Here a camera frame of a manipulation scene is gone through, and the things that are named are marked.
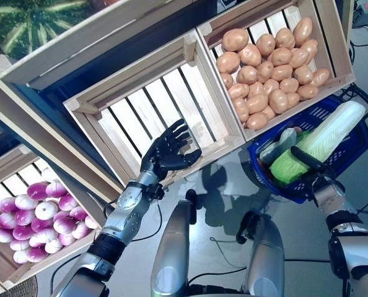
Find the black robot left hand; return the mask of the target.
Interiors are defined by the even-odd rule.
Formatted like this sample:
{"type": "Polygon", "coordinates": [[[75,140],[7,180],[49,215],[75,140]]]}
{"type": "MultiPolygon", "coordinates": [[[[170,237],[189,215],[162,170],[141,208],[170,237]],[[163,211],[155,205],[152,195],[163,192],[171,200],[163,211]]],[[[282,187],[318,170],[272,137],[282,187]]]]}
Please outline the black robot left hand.
{"type": "Polygon", "coordinates": [[[169,171],[184,170],[193,165],[201,156],[202,150],[182,154],[180,149],[188,144],[188,125],[179,119],[168,127],[149,147],[142,158],[140,173],[151,172],[158,181],[167,177],[169,171]]]}

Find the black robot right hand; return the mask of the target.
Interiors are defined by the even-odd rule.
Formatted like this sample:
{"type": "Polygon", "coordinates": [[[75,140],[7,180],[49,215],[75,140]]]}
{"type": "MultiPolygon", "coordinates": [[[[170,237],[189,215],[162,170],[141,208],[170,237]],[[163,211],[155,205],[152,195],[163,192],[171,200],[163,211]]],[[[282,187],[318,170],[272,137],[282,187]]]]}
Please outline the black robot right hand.
{"type": "Polygon", "coordinates": [[[303,180],[306,185],[311,186],[317,181],[334,181],[336,179],[335,172],[330,166],[317,160],[297,146],[292,146],[290,151],[298,161],[309,167],[309,170],[301,176],[301,180],[303,180]]]}

